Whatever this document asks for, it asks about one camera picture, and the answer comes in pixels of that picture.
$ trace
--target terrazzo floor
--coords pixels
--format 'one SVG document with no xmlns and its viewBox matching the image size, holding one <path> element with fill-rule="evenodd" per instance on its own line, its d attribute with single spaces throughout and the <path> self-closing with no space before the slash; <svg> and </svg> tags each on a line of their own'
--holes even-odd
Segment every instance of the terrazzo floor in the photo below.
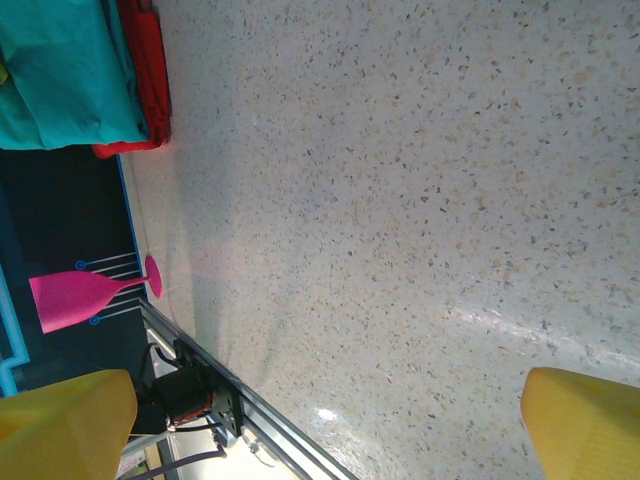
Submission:
<svg viewBox="0 0 640 480">
<path fill-rule="evenodd" d="M 534 366 L 640 385 L 640 3 L 156 0 L 158 307 L 362 479 L 540 479 Z"/>
</svg>

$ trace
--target yellow plastic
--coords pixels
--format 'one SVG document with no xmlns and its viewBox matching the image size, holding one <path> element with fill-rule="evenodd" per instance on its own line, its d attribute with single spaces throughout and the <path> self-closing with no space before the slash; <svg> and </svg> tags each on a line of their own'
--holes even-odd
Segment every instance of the yellow plastic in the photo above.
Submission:
<svg viewBox="0 0 640 480">
<path fill-rule="evenodd" d="M 0 399 L 0 478 L 113 480 L 137 408 L 124 370 Z"/>
<path fill-rule="evenodd" d="M 639 388 L 535 368 L 521 407 L 548 480 L 640 478 Z"/>
<path fill-rule="evenodd" d="M 4 66 L 4 63 L 0 62 L 0 87 L 4 85 L 4 82 L 9 78 L 9 72 L 7 71 L 7 67 Z"/>
</svg>

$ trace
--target black cable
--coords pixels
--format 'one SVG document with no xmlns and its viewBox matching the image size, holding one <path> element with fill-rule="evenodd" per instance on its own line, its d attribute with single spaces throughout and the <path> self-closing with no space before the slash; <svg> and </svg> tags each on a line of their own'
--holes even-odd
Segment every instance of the black cable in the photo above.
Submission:
<svg viewBox="0 0 640 480">
<path fill-rule="evenodd" d="M 149 470 L 148 472 L 144 472 L 140 475 L 131 477 L 129 480 L 150 480 L 154 477 L 157 477 L 158 475 L 162 475 L 164 473 L 170 472 L 171 470 L 184 467 L 185 465 L 189 465 L 191 463 L 199 462 L 201 460 L 207 460 L 209 458 L 224 458 L 226 456 L 227 453 L 220 447 L 218 448 L 218 450 L 196 453 L 195 455 L 190 455 L 188 457 L 181 458 L 180 460 L 167 463 L 166 465 L 162 465 L 161 467 L 154 468 L 153 470 Z"/>
<path fill-rule="evenodd" d="M 223 427 L 224 425 L 220 422 L 216 423 L 207 423 L 206 425 L 196 425 L 195 427 L 176 427 L 173 430 L 176 433 L 187 433 L 187 432 L 201 432 L 202 430 L 215 430 L 218 427 Z"/>
<path fill-rule="evenodd" d="M 153 348 L 156 349 L 156 355 L 158 355 L 158 358 L 160 358 L 160 360 L 162 360 L 165 363 L 168 363 L 172 367 L 180 368 L 180 363 L 178 363 L 176 360 L 171 360 L 170 358 L 167 358 L 167 356 L 164 354 L 164 352 L 160 348 L 160 345 L 158 345 L 155 342 L 151 342 L 144 348 L 144 352 L 142 354 L 142 363 L 140 364 L 140 372 L 138 373 L 138 380 L 140 381 L 142 381 L 142 377 L 144 376 L 144 371 L 147 368 L 147 362 L 149 361 L 149 354 L 151 353 L 151 350 Z"/>
</svg>

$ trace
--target metal frame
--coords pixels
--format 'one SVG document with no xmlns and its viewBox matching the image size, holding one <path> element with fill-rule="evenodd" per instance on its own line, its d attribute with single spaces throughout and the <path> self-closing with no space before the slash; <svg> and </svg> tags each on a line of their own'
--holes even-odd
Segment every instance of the metal frame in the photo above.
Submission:
<svg viewBox="0 0 640 480">
<path fill-rule="evenodd" d="M 169 355 L 174 355 L 170 347 L 173 341 L 182 340 L 240 391 L 244 428 L 249 429 L 294 474 L 307 480 L 358 480 L 153 305 L 142 299 L 140 305 L 145 325 L 163 340 L 159 343 Z"/>
<path fill-rule="evenodd" d="M 136 452 L 139 452 L 140 450 L 144 450 L 147 447 L 155 445 L 159 441 L 165 440 L 168 437 L 169 432 L 164 432 L 160 435 L 144 435 L 138 437 L 135 440 L 131 440 L 129 443 L 127 443 L 127 446 L 124 447 L 124 450 L 122 450 L 121 456 L 126 457 L 127 455 L 132 455 Z"/>
</svg>

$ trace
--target teal fabric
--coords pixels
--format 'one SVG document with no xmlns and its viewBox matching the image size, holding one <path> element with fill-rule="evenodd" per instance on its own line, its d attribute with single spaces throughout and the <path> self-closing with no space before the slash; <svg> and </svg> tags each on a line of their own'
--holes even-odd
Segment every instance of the teal fabric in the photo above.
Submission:
<svg viewBox="0 0 640 480">
<path fill-rule="evenodd" d="M 148 140 L 116 0 L 0 0 L 0 148 Z"/>
</svg>

